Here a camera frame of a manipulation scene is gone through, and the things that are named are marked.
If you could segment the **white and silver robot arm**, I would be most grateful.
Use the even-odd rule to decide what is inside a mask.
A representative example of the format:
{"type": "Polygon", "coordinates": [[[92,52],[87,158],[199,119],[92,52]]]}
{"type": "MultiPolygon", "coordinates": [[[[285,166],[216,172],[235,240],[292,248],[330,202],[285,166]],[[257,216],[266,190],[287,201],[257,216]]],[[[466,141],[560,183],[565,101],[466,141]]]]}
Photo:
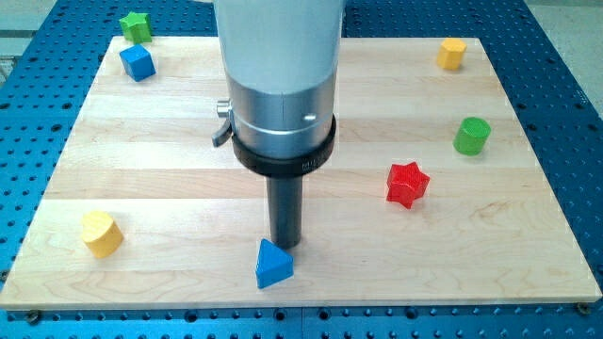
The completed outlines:
{"type": "Polygon", "coordinates": [[[236,158],[297,177],[334,146],[343,0],[215,0],[236,158]]]}

